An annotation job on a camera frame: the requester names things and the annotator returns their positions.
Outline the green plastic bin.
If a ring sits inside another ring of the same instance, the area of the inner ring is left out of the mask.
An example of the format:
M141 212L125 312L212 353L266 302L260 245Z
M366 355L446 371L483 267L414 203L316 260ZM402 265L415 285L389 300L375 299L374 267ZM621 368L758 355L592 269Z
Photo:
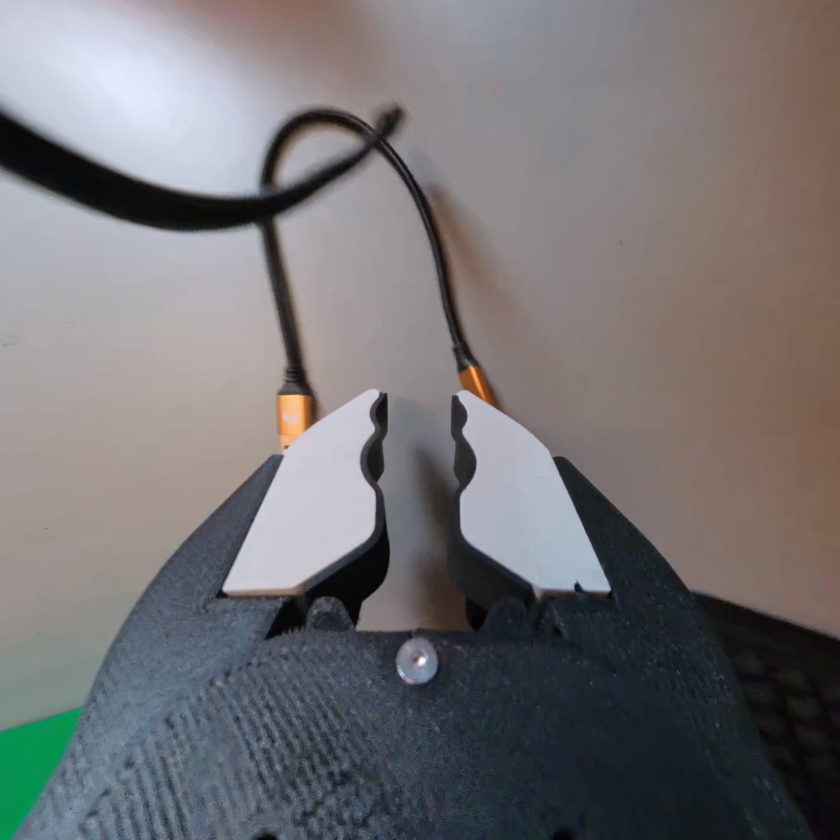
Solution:
M12 838L63 756L81 709L1 732L1 838Z

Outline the black cable orange plug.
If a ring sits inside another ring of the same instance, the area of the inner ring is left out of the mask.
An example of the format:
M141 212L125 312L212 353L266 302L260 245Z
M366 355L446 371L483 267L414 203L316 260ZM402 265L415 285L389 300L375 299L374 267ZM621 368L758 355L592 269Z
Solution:
M338 108L312 108L298 112L279 128L269 145L260 175L262 186L275 184L284 153L310 130L342 130L360 139L365 139L374 131L362 118ZM461 387L491 406L499 407L487 374L467 342L456 307L447 251L427 195L388 140L382 140L376 148L401 179L423 223ZM266 220L259 224L259 232L287 358L284 380L276 397L280 451L285 452L316 423L317 401L303 360L298 322L276 225Z

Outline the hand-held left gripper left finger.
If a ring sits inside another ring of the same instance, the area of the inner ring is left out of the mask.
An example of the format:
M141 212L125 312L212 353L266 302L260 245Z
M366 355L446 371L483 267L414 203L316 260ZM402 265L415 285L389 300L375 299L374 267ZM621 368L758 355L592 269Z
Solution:
M384 582L387 395L370 389L286 448L224 581L226 597L331 596L357 621Z

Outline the black ribbed wrist rest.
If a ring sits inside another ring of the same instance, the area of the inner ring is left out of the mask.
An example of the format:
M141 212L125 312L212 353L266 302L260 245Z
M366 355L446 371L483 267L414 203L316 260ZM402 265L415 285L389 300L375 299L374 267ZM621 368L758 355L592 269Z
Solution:
M816 838L839 838L839 641L695 593L736 672L764 750Z

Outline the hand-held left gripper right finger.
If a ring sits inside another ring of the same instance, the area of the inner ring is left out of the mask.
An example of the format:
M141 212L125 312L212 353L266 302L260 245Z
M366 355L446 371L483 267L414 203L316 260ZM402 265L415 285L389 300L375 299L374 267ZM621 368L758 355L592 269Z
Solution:
M462 390L451 401L455 442L450 578L469 624L514 601L611 599L613 587L559 467L527 428Z

